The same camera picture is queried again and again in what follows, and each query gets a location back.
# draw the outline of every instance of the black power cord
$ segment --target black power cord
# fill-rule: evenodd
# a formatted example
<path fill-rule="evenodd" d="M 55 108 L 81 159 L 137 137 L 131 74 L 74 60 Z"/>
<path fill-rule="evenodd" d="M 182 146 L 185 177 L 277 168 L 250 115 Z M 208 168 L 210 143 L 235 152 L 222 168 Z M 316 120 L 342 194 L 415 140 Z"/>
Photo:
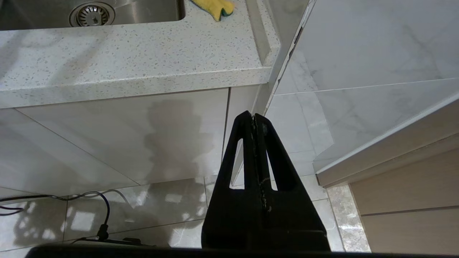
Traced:
<path fill-rule="evenodd" d="M 99 231 L 97 232 L 97 236 L 99 237 L 98 241 L 104 241 L 104 240 L 106 240 L 108 238 L 108 233 L 107 233 L 108 225 L 107 225 L 107 222 L 108 222 L 108 217 L 110 216 L 110 204 L 108 203 L 107 198 L 105 198 L 105 196 L 103 194 L 99 193 L 99 192 L 90 191 L 90 192 L 86 192 L 86 193 L 83 193 L 83 194 L 80 194 L 80 195 L 77 195 L 77 196 L 74 196 L 74 197 L 71 197 L 71 198 L 62 198 L 62 197 L 55 196 L 55 195 L 17 196 L 17 197 L 9 197 L 9 198 L 0 199 L 0 202 L 15 201 L 15 200 L 25 200 L 25 199 L 35 199 L 35 198 L 54 198 L 54 199 L 61 200 L 61 201 L 73 201 L 75 199 L 78 199 L 80 197 L 83 197 L 83 196 L 86 196 L 86 195 L 90 195 L 90 194 L 99 195 L 100 197 L 102 197 L 102 199 L 104 199 L 105 205 L 107 205 L 107 216 L 105 217 L 104 224 L 102 224 L 100 226 Z M 14 211 L 12 213 L 0 213 L 0 216 L 9 216 L 9 215 L 13 215 L 13 214 L 20 213 L 20 212 L 24 211 L 24 208 L 11 208 L 11 207 L 5 207 L 5 206 L 0 206 L 0 209 L 13 210 Z"/>

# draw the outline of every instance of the stainless steel sink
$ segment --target stainless steel sink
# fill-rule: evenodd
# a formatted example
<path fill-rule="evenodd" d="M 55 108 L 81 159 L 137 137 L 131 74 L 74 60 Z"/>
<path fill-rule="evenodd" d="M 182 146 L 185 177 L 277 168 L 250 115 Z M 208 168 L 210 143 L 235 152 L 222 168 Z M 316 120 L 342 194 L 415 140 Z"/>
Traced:
<path fill-rule="evenodd" d="M 184 0 L 0 0 L 0 30 L 178 21 Z"/>

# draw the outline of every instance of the kitchen cabinet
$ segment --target kitchen cabinet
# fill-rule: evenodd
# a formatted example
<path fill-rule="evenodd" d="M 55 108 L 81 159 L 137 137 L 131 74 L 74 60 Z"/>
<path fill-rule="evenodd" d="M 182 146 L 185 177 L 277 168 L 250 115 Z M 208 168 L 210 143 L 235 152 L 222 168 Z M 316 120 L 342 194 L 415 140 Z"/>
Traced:
<path fill-rule="evenodd" d="M 0 195 L 67 195 L 136 185 L 14 109 L 0 109 Z"/>
<path fill-rule="evenodd" d="M 140 185 L 218 173 L 228 89 L 17 110 Z"/>

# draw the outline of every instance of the drain strainer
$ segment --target drain strainer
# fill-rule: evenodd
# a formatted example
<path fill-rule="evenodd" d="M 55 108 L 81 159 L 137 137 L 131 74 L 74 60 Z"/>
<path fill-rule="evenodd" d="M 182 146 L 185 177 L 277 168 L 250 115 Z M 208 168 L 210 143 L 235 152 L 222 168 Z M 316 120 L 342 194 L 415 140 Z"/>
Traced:
<path fill-rule="evenodd" d="M 115 19 L 114 9 L 105 3 L 90 2 L 75 8 L 70 14 L 72 27 L 110 25 Z"/>

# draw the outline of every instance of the kitchen counter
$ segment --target kitchen counter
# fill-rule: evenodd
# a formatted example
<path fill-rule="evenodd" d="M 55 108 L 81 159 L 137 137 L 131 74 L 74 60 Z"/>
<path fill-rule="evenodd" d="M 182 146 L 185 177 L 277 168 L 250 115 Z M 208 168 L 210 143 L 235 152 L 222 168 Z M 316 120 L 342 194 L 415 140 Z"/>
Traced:
<path fill-rule="evenodd" d="M 0 31 L 0 108 L 264 84 L 272 67 L 260 61 L 259 26 L 233 2 L 221 22 L 185 0 L 177 22 Z M 258 20 L 275 52 L 267 15 L 263 6 Z"/>

